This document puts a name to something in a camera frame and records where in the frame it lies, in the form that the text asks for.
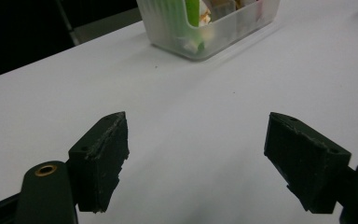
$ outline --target clear plastic bin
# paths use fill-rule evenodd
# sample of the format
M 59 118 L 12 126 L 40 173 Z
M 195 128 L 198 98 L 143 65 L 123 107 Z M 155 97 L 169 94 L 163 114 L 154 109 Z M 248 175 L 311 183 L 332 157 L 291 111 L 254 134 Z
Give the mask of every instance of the clear plastic bin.
M 150 42 L 191 60 L 204 60 L 273 21 L 280 0 L 241 0 L 210 8 L 212 22 L 188 23 L 185 0 L 137 0 Z

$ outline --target white tabletop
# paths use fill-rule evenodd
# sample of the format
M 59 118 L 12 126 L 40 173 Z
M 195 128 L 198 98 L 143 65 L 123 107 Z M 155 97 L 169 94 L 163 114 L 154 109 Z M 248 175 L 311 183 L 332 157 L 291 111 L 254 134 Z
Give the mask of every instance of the white tabletop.
M 0 200 L 126 111 L 130 157 L 104 214 L 80 223 L 338 223 L 305 212 L 263 155 L 269 112 L 358 165 L 358 0 L 282 0 L 276 20 L 204 62 L 150 45 L 141 22 L 0 76 Z

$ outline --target dark background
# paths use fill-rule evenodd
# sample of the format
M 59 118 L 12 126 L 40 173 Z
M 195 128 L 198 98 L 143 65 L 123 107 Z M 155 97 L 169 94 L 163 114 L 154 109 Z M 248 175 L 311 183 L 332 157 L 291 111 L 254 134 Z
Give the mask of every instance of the dark background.
M 0 75 L 74 47 L 65 20 L 75 28 L 136 7 L 136 0 L 0 0 Z

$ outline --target brass screw hole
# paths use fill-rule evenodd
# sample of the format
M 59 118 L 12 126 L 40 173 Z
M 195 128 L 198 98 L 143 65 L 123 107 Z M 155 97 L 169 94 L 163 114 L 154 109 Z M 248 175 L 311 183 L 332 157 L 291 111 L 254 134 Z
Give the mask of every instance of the brass screw hole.
M 42 166 L 39 169 L 37 169 L 34 172 L 34 174 L 37 175 L 37 176 L 46 176 L 46 175 L 51 175 L 56 170 L 57 170 L 56 165 L 45 165 L 45 166 Z

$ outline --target black floor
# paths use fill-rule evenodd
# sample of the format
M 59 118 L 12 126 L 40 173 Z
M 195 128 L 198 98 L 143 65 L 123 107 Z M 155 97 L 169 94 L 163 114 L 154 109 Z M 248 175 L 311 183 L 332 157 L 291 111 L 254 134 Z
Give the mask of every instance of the black floor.
M 0 0 L 0 75 L 140 21 L 136 0 Z

